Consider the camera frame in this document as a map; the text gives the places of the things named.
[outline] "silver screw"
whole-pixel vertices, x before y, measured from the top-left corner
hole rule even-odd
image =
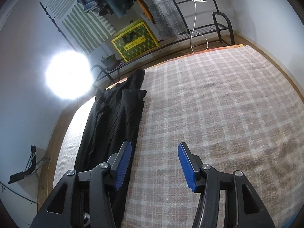
[[[99,167],[102,168],[102,169],[106,169],[106,168],[109,167],[109,164],[108,164],[108,163],[101,163],[101,164],[99,165]]]
[[[237,170],[235,172],[235,175],[238,176],[238,177],[242,177],[243,176],[243,173],[240,171],[240,170]]]
[[[211,166],[210,166],[210,164],[203,164],[203,165],[202,165],[202,168],[203,168],[204,170],[210,170],[210,169],[211,169]]]
[[[68,175],[68,176],[73,176],[73,175],[75,175],[75,172],[76,172],[76,171],[73,170],[73,169],[68,170],[68,171],[67,171],[67,175]]]

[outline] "blue gripper pad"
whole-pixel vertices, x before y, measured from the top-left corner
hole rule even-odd
[[[186,153],[186,150],[183,146],[183,143],[179,144],[178,149],[177,149],[177,153],[178,153],[178,158],[179,158],[179,161],[181,163],[181,167],[183,169],[188,187],[192,190],[192,192],[195,192],[196,188],[197,188],[197,185],[196,185],[196,182],[195,182],[195,171],[194,171],[194,168],[193,168],[193,166],[190,162],[190,159],[189,159],[189,157]]]
[[[121,156],[121,159],[118,163],[118,166],[116,168],[116,179],[115,179],[115,190],[118,191],[119,188],[123,185],[125,175],[127,172],[127,168],[130,162],[131,153],[132,153],[132,145],[131,142],[125,141],[120,149],[120,151],[123,149],[124,144],[127,143],[126,147],[124,148],[123,154]]]

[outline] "yellow box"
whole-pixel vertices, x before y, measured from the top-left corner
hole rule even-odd
[[[143,19],[139,19],[114,34],[112,44],[128,62],[158,47],[158,41]]]

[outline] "bed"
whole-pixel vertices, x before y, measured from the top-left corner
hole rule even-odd
[[[282,227],[304,203],[304,105],[250,46],[189,54],[146,69],[146,90],[122,227],[191,227],[199,195],[177,156],[185,141],[219,171],[242,170]],[[53,185],[72,169],[94,98],[74,115]],[[223,222],[224,199],[218,227]]]

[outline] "flower pot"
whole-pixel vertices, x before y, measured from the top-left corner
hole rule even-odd
[[[113,70],[119,65],[118,60],[116,59],[115,55],[110,55],[104,62],[102,62],[108,70]]]

